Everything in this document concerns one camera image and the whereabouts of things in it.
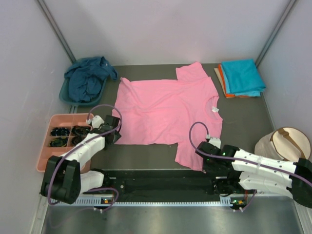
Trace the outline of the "pink t shirt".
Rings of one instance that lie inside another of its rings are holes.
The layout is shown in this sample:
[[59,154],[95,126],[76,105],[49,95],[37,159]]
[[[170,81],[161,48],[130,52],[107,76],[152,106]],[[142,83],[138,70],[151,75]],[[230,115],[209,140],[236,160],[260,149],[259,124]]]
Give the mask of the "pink t shirt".
[[177,144],[175,161],[201,171],[203,159],[192,145],[199,145],[207,134],[221,136],[218,91],[199,62],[175,71],[176,79],[120,79],[112,111],[122,116],[117,144]]

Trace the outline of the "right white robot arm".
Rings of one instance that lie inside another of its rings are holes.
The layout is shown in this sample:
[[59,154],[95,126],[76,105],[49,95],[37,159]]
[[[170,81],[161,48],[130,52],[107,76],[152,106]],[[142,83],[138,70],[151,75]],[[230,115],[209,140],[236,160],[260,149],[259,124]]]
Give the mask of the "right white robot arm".
[[287,196],[307,208],[312,206],[312,163],[307,159],[270,159],[231,145],[219,149],[207,141],[195,152],[203,158],[203,170],[216,174],[212,183],[218,194],[268,192]]

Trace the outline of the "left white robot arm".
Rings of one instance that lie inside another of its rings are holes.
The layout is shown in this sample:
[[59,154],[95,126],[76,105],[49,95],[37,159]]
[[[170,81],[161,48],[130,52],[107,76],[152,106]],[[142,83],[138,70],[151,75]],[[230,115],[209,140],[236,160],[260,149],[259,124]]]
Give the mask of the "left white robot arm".
[[50,204],[73,204],[84,192],[96,189],[103,194],[110,189],[111,182],[103,173],[92,170],[82,173],[81,170],[96,153],[121,138],[122,119],[110,115],[105,118],[94,116],[86,123],[89,132],[82,135],[81,142],[47,161],[40,194],[48,198]]

